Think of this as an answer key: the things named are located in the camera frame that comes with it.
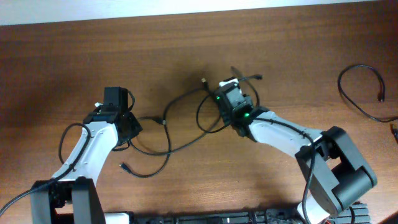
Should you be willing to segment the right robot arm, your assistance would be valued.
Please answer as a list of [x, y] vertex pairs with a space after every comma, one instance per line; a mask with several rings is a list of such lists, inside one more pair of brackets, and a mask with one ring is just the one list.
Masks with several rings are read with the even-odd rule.
[[310, 129], [253, 104], [239, 80], [215, 91], [221, 117], [239, 136], [272, 146], [298, 162], [306, 180], [300, 216], [306, 223], [336, 217], [377, 185], [377, 177], [344, 129]]

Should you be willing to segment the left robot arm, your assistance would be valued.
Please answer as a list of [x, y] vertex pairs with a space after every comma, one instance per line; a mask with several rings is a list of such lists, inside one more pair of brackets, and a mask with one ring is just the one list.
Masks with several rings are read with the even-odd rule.
[[135, 98], [121, 87], [107, 87], [103, 104], [80, 124], [81, 136], [49, 181], [32, 186], [34, 223], [130, 223], [129, 212], [105, 213], [96, 183], [109, 153], [136, 137], [142, 127], [131, 110]]

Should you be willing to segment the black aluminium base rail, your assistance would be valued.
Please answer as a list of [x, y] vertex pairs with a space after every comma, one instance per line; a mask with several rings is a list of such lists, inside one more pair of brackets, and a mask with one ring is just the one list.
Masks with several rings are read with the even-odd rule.
[[[357, 203], [351, 206], [354, 211], [355, 224], [370, 224], [368, 205]], [[211, 213], [204, 215], [174, 216], [135, 216], [133, 212], [105, 213], [106, 223], [132, 224], [271, 224], [271, 223], [304, 223], [299, 213], [293, 208], [267, 209], [234, 213]], [[345, 210], [338, 217], [321, 218], [318, 223], [351, 223], [351, 211]]]

